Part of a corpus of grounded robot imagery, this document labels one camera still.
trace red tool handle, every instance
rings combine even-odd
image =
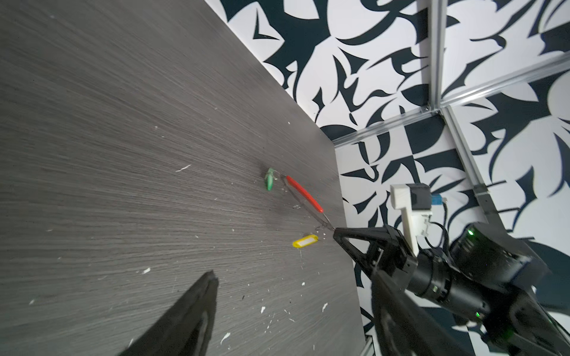
[[[321,205],[319,205],[319,203],[315,200],[315,198],[313,198],[305,188],[303,188],[299,183],[297,183],[297,181],[291,178],[290,175],[287,176],[287,182],[290,185],[292,185],[293,188],[297,189],[297,191],[301,193],[301,195],[304,196],[305,199],[309,203],[311,203],[311,205],[313,205],[313,207],[317,209],[318,212],[324,212],[323,208],[321,208]]]

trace yellow key tag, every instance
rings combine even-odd
[[[302,239],[293,242],[293,247],[302,248],[309,246],[310,244],[314,244],[317,241],[319,241],[319,237],[317,235],[307,235]]]

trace wooden table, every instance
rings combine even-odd
[[[213,269],[209,355],[358,355],[350,258],[263,184],[344,226],[333,145],[205,3],[0,17],[0,354],[116,354]]]

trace white scrap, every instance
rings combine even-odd
[[[186,168],[188,168],[188,167],[190,167],[190,166],[191,166],[191,165],[187,165],[186,167],[182,167],[182,168],[180,168],[179,170],[177,170],[176,172],[180,172],[180,171],[182,171],[182,170],[185,170]]]
[[[229,338],[230,334],[231,333],[226,333],[226,335],[224,335],[224,337],[222,338],[222,341],[220,341],[219,344],[221,345],[225,339]]]

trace green object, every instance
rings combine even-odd
[[[265,183],[267,184],[267,190],[271,190],[271,188],[273,188],[273,172],[275,172],[275,170],[273,168],[269,168],[265,174]]]

